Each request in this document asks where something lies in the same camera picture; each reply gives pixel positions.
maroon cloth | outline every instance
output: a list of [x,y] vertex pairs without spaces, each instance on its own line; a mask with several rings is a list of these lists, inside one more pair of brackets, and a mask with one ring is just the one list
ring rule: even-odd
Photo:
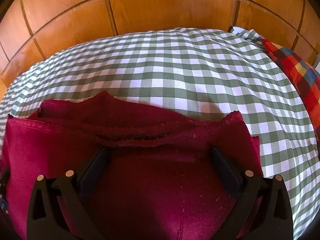
[[212,146],[263,176],[259,138],[240,112],[198,122],[106,92],[81,103],[47,100],[6,125],[0,166],[11,168],[9,215],[22,238],[36,177],[74,170],[101,145],[111,161],[84,206],[109,239],[209,239],[235,203],[210,164]]

wooden wall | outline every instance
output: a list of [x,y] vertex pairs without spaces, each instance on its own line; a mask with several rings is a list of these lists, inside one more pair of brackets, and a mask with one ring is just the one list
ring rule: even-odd
[[320,52],[320,20],[307,0],[15,0],[0,22],[0,95],[34,63],[82,42],[232,25],[255,29],[310,64]]

green gingham bedspread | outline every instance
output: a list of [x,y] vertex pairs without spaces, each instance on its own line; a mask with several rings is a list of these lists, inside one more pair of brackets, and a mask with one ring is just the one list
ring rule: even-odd
[[18,77],[0,105],[27,117],[49,98],[82,101],[102,90],[198,120],[239,110],[260,137],[265,177],[281,174],[291,201],[294,238],[320,204],[320,164],[308,113],[293,85],[264,53],[253,30],[177,28],[99,39],[58,52]]

